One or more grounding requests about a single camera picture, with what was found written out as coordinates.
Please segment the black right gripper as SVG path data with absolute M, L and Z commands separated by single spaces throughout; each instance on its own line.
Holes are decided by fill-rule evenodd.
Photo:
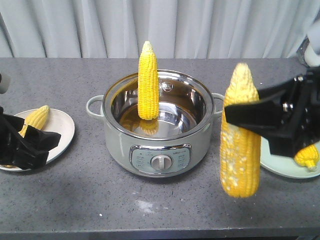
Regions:
M 280 99 L 272 98 L 283 94 Z M 272 155 L 294 157 L 320 140 L 320 68 L 258 90 L 259 99 L 224 108 L 226 122 L 268 139 Z

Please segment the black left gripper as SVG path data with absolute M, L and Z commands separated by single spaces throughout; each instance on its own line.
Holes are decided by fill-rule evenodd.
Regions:
M 59 145 L 61 134 L 28 125 L 24 139 L 35 148 L 29 149 L 19 134 L 24 123 L 23 118 L 5 114 L 0 107 L 0 164 L 23 170 L 41 168 L 47 163 L 49 151 Z

